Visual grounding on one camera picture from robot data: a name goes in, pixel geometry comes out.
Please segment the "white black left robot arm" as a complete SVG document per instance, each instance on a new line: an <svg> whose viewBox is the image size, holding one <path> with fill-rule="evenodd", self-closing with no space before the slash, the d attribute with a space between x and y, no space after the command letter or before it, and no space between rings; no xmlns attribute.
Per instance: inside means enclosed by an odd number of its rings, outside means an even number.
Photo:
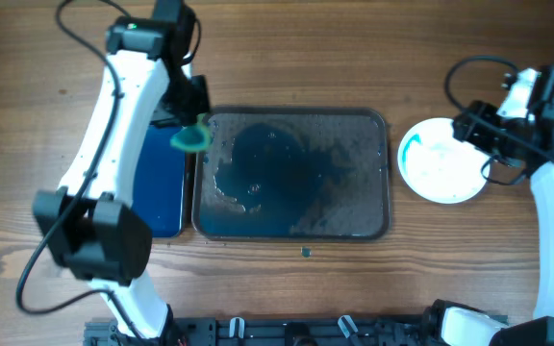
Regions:
<svg viewBox="0 0 554 346"><path fill-rule="evenodd" d="M35 197L38 249L88 283L113 313L112 322L87 331L89 345L188 343L147 272L152 233L132 205L151 127L176 127L170 145L187 153L210 146L207 83L191 72L201 35L182 1L159 1L147 18L122 12L97 52L104 77L79 151L57 189Z"/></svg>

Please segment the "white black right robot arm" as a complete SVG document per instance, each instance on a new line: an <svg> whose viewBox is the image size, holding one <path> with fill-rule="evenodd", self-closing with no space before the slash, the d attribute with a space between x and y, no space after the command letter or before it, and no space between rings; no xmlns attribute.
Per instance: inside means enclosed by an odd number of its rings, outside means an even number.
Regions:
<svg viewBox="0 0 554 346"><path fill-rule="evenodd" d="M451 92L451 80L466 65L455 63L443 82L458 110L454 138L472 144L492 161L523 164L517 175L530 182L540 236L540 279L532 320L509 326L469 306L438 300L424 311L419 326L424 344L554 345L554 64L519 69L506 62L502 84L508 92L500 107L482 101L464 106Z"/></svg>

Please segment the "green sponge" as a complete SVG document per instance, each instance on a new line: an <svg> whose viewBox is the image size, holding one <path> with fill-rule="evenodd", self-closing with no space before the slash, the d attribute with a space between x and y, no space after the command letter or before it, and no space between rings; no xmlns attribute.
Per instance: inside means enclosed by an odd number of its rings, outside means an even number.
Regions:
<svg viewBox="0 0 554 346"><path fill-rule="evenodd" d="M186 153L206 151L212 143L209 127L204 122L205 113L198 114L193 125L182 128L170 139L170 146Z"/></svg>

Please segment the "white plate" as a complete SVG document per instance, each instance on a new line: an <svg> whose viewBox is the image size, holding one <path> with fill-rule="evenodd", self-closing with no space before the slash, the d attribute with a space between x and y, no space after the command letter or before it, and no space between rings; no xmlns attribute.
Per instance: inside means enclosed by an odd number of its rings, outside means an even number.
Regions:
<svg viewBox="0 0 554 346"><path fill-rule="evenodd" d="M436 117L415 124L397 151L399 172L419 196L439 204L467 201L487 184L490 157L453 137L453 120Z"/></svg>

